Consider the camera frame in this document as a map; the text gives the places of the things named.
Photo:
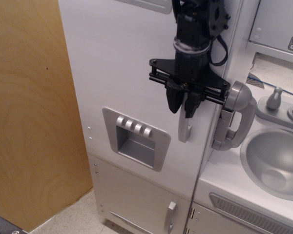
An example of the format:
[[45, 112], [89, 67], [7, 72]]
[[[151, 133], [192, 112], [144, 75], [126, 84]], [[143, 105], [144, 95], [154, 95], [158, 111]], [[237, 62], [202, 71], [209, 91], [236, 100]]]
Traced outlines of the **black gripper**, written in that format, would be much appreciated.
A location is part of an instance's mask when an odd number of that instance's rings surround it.
[[165, 86], [168, 107], [174, 114], [182, 105], [185, 93], [188, 94], [186, 118], [192, 118], [204, 100], [225, 104], [230, 84], [210, 68], [210, 48], [199, 54], [176, 51], [174, 59], [152, 58], [149, 64], [149, 79]]

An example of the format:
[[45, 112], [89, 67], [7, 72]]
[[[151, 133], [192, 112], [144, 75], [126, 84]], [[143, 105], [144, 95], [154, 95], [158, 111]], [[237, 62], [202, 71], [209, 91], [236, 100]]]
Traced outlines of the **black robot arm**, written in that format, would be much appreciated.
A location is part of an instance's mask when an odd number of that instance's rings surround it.
[[215, 40], [228, 51], [221, 33], [228, 29], [230, 15], [222, 0], [174, 0], [172, 7], [177, 23], [175, 58], [151, 59], [149, 78], [165, 86], [173, 113], [183, 107], [185, 117], [192, 118], [202, 101], [223, 105], [229, 93], [230, 83], [210, 66], [222, 66], [228, 60], [225, 55], [213, 62], [211, 51]]

